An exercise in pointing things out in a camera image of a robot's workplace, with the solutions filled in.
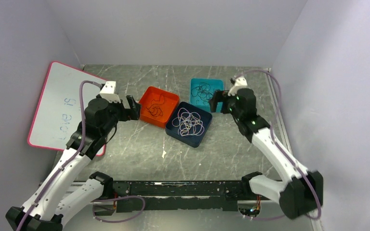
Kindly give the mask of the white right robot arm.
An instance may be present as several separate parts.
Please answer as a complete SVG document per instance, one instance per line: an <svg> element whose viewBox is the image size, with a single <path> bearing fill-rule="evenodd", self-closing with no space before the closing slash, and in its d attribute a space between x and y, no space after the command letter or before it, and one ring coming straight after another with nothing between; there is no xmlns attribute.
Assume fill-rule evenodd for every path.
<svg viewBox="0 0 370 231"><path fill-rule="evenodd" d="M277 203L283 215L289 219L309 216L317 220L321 217L323 204L323 177L318 171L309 171L279 143L273 127L257 113L256 97L253 90L242 88L231 95L227 90L216 90L209 100L210 110L216 111L222 103L221 113L230 114L239 132L257 147L270 161L281 180L272 180L262 173L246 175L242 182L241 194L246 199L256 195Z"/></svg>

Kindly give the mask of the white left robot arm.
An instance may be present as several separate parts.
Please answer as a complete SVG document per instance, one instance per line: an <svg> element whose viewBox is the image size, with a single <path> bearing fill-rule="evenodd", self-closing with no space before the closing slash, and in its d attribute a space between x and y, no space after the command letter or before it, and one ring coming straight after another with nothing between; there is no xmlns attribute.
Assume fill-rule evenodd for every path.
<svg viewBox="0 0 370 231"><path fill-rule="evenodd" d="M55 168L21 207L12 206L7 211L5 217L14 231L60 231L87 204L117 198L113 178L99 171L69 196L65 193L107 143L118 122L139 119L141 105L131 95L126 98L129 108L122 101L100 96L90 100L87 108L81 108L81 122Z"/></svg>

